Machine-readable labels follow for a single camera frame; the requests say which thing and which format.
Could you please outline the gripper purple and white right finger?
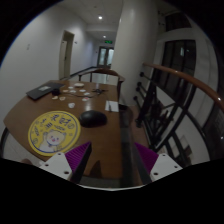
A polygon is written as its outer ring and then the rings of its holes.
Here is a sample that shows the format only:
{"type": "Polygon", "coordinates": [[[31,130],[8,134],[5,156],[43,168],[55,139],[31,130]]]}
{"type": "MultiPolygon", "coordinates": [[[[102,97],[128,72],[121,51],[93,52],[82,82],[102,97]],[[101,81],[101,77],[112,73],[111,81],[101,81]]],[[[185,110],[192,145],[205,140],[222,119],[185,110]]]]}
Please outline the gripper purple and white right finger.
{"type": "Polygon", "coordinates": [[[157,181],[182,169],[168,154],[157,154],[139,143],[135,144],[134,153],[143,183],[157,181]]]}

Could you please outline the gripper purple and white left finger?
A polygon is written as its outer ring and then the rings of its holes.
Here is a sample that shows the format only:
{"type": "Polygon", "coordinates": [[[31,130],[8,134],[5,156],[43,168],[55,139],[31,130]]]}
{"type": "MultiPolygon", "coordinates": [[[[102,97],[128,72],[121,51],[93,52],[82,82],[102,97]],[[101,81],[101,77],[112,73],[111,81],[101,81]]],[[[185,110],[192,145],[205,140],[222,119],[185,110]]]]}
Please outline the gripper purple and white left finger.
{"type": "Polygon", "coordinates": [[[90,142],[82,144],[66,153],[57,152],[40,168],[63,179],[78,184],[92,152],[90,142]]]}

